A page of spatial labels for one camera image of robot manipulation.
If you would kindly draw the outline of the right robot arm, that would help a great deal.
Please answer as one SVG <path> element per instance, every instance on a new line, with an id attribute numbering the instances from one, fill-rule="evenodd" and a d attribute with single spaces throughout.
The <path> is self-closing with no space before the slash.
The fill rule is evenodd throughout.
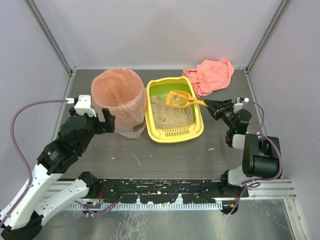
<path id="1" fill-rule="evenodd" d="M 238 97 L 235 101 L 206 99 L 204 103 L 214 120 L 222 120 L 228 126 L 225 136 L 228 147 L 242 151 L 241 165 L 226 170 L 220 177 L 221 194 L 239 196 L 246 188 L 256 188 L 262 181 L 273 181 L 282 176 L 280 140 L 265 136 L 261 128 L 257 133 L 248 132 L 252 114 L 243 105 L 252 104 L 253 100 Z"/>

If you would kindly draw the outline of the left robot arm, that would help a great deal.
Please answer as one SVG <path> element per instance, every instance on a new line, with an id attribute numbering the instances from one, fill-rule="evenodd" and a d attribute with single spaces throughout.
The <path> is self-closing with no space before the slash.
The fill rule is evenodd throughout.
<path id="1" fill-rule="evenodd" d="M 32 178 L 26 182 L 28 191 L 21 190 L 0 212 L 3 239 L 32 240 L 69 204 L 86 196 L 98 196 L 100 181 L 85 171 L 67 188 L 43 200 L 48 189 L 83 155 L 94 135 L 114 132 L 115 116 L 107 108 L 102 113 L 104 122 L 96 116 L 74 113 L 61 126 L 57 139 L 45 146 Z"/>

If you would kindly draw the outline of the bin with pink bag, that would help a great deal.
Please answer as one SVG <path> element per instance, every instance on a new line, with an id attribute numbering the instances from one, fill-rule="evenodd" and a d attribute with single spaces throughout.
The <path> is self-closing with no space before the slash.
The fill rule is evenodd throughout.
<path id="1" fill-rule="evenodd" d="M 114 132 L 129 139 L 138 139 L 146 128 L 147 96 L 140 76 L 126 68 L 108 69 L 91 84 L 93 106 L 100 121 L 102 109 L 115 116 Z"/>

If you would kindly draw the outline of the yellow green litter box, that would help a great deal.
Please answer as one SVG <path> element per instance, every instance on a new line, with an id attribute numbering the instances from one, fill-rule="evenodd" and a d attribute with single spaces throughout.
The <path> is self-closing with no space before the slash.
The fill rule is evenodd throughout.
<path id="1" fill-rule="evenodd" d="M 157 143 L 179 143 L 188 141 L 200 136 L 204 130 L 204 123 L 200 107 L 190 105 L 192 108 L 194 123 L 180 128 L 157 129 L 155 127 L 150 97 L 168 95 L 170 91 L 184 91 L 192 97 L 197 97 L 193 87 L 187 77 L 166 77 L 151 80 L 146 86 L 147 107 L 145 112 L 145 122 L 149 137 Z"/>

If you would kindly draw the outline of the orange litter scoop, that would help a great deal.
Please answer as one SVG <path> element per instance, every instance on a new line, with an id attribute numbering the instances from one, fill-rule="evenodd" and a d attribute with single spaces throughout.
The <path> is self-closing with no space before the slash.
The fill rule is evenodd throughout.
<path id="1" fill-rule="evenodd" d="M 203 100 L 198 100 L 196 97 L 191 96 L 188 92 L 179 90 L 170 91 L 165 104 L 176 109 L 183 109 L 190 105 L 201 105 L 208 107 Z"/>

